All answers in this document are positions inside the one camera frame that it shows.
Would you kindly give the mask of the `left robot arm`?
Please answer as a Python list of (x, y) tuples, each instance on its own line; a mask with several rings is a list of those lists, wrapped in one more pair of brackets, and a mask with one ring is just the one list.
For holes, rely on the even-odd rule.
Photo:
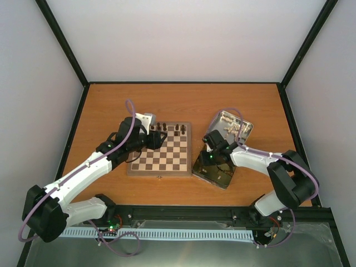
[(119, 130), (109, 135), (90, 157), (64, 177), (45, 187), (32, 186), (24, 203), (22, 220), (44, 242), (52, 242), (63, 231), (87, 220), (109, 224), (116, 217), (114, 203), (105, 195), (96, 195), (76, 204), (72, 200), (100, 177), (128, 162), (131, 153), (144, 148), (159, 149), (167, 135), (152, 130), (155, 115), (136, 113), (125, 118)]

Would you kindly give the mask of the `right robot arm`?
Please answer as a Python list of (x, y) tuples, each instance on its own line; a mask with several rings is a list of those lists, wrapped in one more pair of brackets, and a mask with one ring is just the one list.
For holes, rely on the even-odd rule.
[(252, 149), (236, 141), (229, 144), (218, 130), (207, 133), (202, 141), (206, 145), (200, 152), (204, 166), (245, 167), (270, 178), (273, 191), (259, 197), (249, 208), (249, 220), (254, 225), (262, 225), (277, 211), (295, 210), (319, 193), (319, 181), (296, 151), (281, 154)]

